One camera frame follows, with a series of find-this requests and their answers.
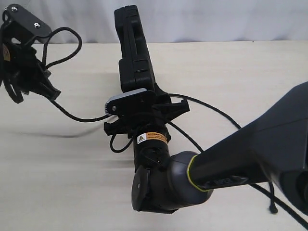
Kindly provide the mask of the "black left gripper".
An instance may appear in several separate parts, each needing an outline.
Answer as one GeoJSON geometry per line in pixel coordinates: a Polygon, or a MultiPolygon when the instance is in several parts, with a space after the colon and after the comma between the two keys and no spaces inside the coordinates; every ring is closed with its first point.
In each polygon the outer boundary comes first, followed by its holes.
{"type": "Polygon", "coordinates": [[[51,72],[36,57],[36,49],[13,43],[2,37],[3,61],[0,76],[9,96],[23,96],[35,93],[48,100],[56,100],[61,91],[49,80],[51,72]]]}

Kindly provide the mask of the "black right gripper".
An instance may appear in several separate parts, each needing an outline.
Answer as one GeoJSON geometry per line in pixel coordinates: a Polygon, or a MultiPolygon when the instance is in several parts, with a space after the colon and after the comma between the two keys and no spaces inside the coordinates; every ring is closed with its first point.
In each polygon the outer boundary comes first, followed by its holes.
{"type": "Polygon", "coordinates": [[[152,128],[155,131],[166,131],[166,124],[180,115],[189,112],[190,107],[186,99],[179,103],[157,103],[148,112],[119,116],[113,123],[104,122],[103,130],[107,136],[127,134],[129,138],[137,129],[152,128]]]}

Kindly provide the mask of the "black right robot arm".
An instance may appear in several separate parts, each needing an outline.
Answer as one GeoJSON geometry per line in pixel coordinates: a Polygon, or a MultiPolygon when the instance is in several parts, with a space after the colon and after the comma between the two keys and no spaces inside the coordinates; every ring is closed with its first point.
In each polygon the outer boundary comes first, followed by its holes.
{"type": "Polygon", "coordinates": [[[199,154],[169,155],[166,123],[187,112],[187,101],[156,104],[144,88],[105,104],[107,135],[134,142],[131,202],[136,211],[171,214],[206,202],[215,189],[273,182],[298,210],[308,212],[308,85],[293,87],[268,111],[199,154]]]}

